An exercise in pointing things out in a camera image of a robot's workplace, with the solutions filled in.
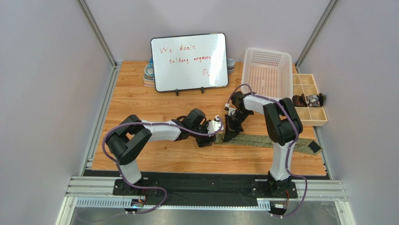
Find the green floral patterned tie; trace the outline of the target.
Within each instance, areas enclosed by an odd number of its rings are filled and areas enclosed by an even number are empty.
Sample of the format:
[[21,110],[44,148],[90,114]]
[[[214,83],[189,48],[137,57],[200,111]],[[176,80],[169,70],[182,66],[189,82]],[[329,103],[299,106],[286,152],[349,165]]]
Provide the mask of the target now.
[[[274,142],[267,135],[245,135],[239,134],[228,142],[223,141],[224,134],[217,134],[215,144],[220,145],[243,145],[253,147],[273,148]],[[294,152],[300,152],[308,155],[318,155],[323,148],[312,139],[299,138],[293,147]]]

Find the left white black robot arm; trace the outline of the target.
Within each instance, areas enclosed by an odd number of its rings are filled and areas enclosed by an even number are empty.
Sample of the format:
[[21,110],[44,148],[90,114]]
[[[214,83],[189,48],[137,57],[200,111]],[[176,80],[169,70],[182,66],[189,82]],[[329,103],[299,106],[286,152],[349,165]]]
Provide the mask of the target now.
[[212,145],[216,135],[224,129],[222,119],[213,120],[198,108],[187,115],[164,122],[141,120],[130,115],[106,133],[102,140],[103,153],[116,165],[122,179],[135,185],[141,178],[137,157],[149,142],[177,142],[193,137],[202,148]]

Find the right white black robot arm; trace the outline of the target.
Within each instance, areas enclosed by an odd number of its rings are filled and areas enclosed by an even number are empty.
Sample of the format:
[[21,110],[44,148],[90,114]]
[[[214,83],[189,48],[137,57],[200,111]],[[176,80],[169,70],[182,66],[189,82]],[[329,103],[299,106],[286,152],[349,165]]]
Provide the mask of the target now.
[[223,141],[229,142],[241,132],[242,123],[249,115],[258,112],[265,117],[266,128],[273,141],[273,162],[268,172],[267,189],[277,196],[291,188],[292,177],[289,172],[292,151],[299,134],[303,131],[302,122],[290,98],[279,100],[258,94],[234,92],[229,101],[234,108],[225,106],[226,131]]

